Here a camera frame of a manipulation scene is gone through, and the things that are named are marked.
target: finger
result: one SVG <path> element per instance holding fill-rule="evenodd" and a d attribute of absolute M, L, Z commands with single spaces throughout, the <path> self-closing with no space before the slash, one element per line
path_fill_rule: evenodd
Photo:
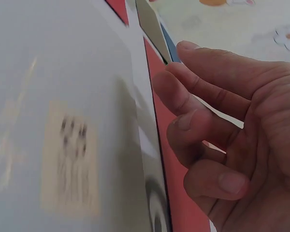
<path fill-rule="evenodd" d="M 223 50 L 198 48 L 183 41 L 177 52 L 183 63 L 203 80 L 251 100 L 260 87 L 280 78 L 276 62 L 257 61 Z"/>
<path fill-rule="evenodd" d="M 196 162 L 184 178 L 185 190 L 197 204 L 201 196 L 239 200 L 246 194 L 248 185 L 249 179 L 244 174 L 208 159 Z"/>
<path fill-rule="evenodd" d="M 208 109 L 201 109 L 182 115 L 172 122 L 167 129 L 167 138 L 178 160 L 187 167 L 204 154 L 202 141 L 206 140 L 226 151 L 240 131 L 239 127 Z M 215 160 L 219 160 L 217 162 L 223 162 L 224 156 L 214 156 Z"/>
<path fill-rule="evenodd" d="M 173 62 L 166 67 L 192 94 L 229 116 L 244 121 L 250 106 L 247 99 L 212 85 L 194 74 L 184 64 Z"/>
<path fill-rule="evenodd" d="M 163 104 L 176 116 L 206 108 L 170 72 L 162 71 L 157 74 L 152 86 Z"/>

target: fingernail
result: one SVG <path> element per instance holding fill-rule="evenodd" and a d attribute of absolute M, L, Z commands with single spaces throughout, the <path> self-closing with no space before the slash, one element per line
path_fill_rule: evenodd
<path fill-rule="evenodd" d="M 176 121 L 178 128 L 182 131 L 190 130 L 190 123 L 195 111 L 192 111 L 186 115 L 180 116 Z"/>
<path fill-rule="evenodd" d="M 236 173 L 225 173 L 219 177 L 218 181 L 222 190 L 237 194 L 244 186 L 245 178 Z"/>
<path fill-rule="evenodd" d="M 193 50 L 193 49 L 200 48 L 200 46 L 198 46 L 197 44 L 189 42 L 189 41 L 182 41 L 182 42 L 179 42 L 177 45 L 179 47 L 187 49 L 187 50 Z"/>

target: beige label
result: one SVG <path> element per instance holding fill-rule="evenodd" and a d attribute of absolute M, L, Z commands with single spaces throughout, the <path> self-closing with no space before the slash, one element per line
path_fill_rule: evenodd
<path fill-rule="evenodd" d="M 79 115 L 51 102 L 45 127 L 42 208 L 68 215 L 99 213 L 96 135 Z"/>

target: hand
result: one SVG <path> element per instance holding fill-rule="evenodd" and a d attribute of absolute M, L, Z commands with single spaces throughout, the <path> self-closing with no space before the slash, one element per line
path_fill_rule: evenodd
<path fill-rule="evenodd" d="M 290 232 L 290 64 L 196 48 L 179 43 L 184 64 L 169 64 L 153 80 L 178 116 L 167 136 L 188 168 L 187 194 L 218 232 Z M 243 121 L 244 128 L 194 95 Z"/>

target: red paper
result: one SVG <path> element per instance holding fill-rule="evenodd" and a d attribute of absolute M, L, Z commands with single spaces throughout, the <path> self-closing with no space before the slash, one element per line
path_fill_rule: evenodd
<path fill-rule="evenodd" d="M 145 38 L 144 41 L 149 75 L 150 79 L 152 79 L 155 74 L 164 70 L 165 66 L 150 43 Z M 207 216 L 188 197 L 183 187 L 187 169 L 178 162 L 166 138 L 168 125 L 175 119 L 175 116 L 163 105 L 155 93 L 153 98 L 170 201 L 173 232 L 210 232 Z"/>
<path fill-rule="evenodd" d="M 126 9 L 125 0 L 105 0 L 110 7 L 115 11 L 118 17 L 126 24 L 129 25 L 128 14 Z"/>

